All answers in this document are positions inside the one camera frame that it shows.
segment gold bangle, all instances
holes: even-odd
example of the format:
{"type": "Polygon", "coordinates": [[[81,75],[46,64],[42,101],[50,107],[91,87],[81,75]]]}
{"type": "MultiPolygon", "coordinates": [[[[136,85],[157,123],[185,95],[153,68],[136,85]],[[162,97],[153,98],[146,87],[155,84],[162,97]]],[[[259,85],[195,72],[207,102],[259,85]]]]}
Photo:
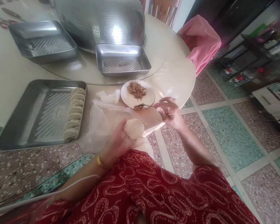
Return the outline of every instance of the gold bangle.
{"type": "Polygon", "coordinates": [[[110,167],[105,167],[102,162],[100,161],[100,154],[97,154],[96,156],[96,160],[97,160],[97,163],[99,164],[100,167],[104,168],[104,169],[110,169],[112,167],[112,165],[110,167]]]}

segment spoon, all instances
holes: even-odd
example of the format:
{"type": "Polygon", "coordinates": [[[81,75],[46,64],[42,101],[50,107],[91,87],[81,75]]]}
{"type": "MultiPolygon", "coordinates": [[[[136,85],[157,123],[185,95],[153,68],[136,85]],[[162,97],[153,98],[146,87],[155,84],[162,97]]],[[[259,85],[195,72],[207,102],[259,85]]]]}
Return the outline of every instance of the spoon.
{"type": "Polygon", "coordinates": [[[146,104],[139,104],[139,105],[137,105],[137,106],[148,106],[148,107],[151,107],[151,106],[149,106],[149,105],[146,105],[146,104]]]}

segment dumpling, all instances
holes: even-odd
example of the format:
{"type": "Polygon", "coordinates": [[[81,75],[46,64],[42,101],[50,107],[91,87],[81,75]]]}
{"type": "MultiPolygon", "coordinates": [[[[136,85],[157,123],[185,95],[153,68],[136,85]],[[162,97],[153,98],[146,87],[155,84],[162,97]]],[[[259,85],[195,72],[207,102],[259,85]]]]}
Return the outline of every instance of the dumpling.
{"type": "Polygon", "coordinates": [[[63,133],[63,139],[68,139],[72,137],[76,137],[79,134],[79,128],[74,127],[74,128],[69,128],[63,133]]]}
{"type": "Polygon", "coordinates": [[[71,102],[71,108],[75,107],[75,106],[83,106],[84,101],[83,100],[73,100],[71,102]]]}
{"type": "Polygon", "coordinates": [[[75,113],[75,112],[77,112],[77,113],[82,113],[82,111],[83,111],[83,107],[82,106],[75,106],[75,107],[71,107],[70,109],[69,109],[69,113],[71,114],[71,113],[75,113]]]}
{"type": "Polygon", "coordinates": [[[70,120],[69,122],[66,123],[65,129],[73,128],[73,127],[79,127],[81,123],[81,120],[75,119],[75,120],[70,120]]]}
{"type": "Polygon", "coordinates": [[[124,130],[130,138],[138,139],[144,133],[144,124],[139,119],[131,119],[125,124],[124,130]]]}
{"type": "Polygon", "coordinates": [[[76,93],[80,93],[80,94],[84,94],[85,95],[85,89],[83,88],[74,88],[71,92],[71,96],[76,94],[76,93]]]}
{"type": "Polygon", "coordinates": [[[80,94],[80,93],[75,93],[71,97],[71,101],[73,101],[73,100],[84,100],[84,99],[85,99],[85,95],[80,94]]]}
{"type": "Polygon", "coordinates": [[[81,119],[82,118],[82,113],[71,113],[66,117],[66,121],[70,120],[76,120],[76,119],[81,119]]]}

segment metal tray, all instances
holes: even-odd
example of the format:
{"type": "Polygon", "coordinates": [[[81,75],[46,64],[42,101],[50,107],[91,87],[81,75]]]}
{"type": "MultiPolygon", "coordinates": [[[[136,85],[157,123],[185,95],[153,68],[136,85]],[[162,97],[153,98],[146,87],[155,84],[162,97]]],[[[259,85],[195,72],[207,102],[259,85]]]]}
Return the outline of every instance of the metal tray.
{"type": "Polygon", "coordinates": [[[8,28],[22,56],[36,64],[78,54],[76,43],[57,21],[14,23],[8,28]]]}
{"type": "Polygon", "coordinates": [[[71,91],[76,87],[87,90],[83,81],[30,82],[0,136],[0,150],[47,147],[75,141],[79,135],[63,140],[63,132],[71,91]]]}
{"type": "Polygon", "coordinates": [[[96,61],[99,71],[106,77],[143,75],[152,68],[139,46],[98,44],[96,61]]]}

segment plastic bottle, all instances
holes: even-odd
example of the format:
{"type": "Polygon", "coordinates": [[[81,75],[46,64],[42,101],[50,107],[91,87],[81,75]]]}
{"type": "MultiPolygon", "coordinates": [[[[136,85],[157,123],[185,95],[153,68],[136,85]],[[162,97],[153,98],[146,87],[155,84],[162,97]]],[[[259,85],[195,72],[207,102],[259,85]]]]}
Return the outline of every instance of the plastic bottle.
{"type": "Polygon", "coordinates": [[[240,67],[238,63],[233,63],[231,65],[228,65],[227,68],[224,69],[223,76],[224,78],[228,79],[233,74],[237,73],[240,70],[240,67]]]}
{"type": "Polygon", "coordinates": [[[233,85],[234,87],[238,87],[243,85],[244,83],[251,81],[257,77],[259,73],[263,73],[264,68],[259,68],[257,70],[255,69],[247,69],[237,76],[233,77],[231,80],[229,80],[229,83],[233,85]]]}

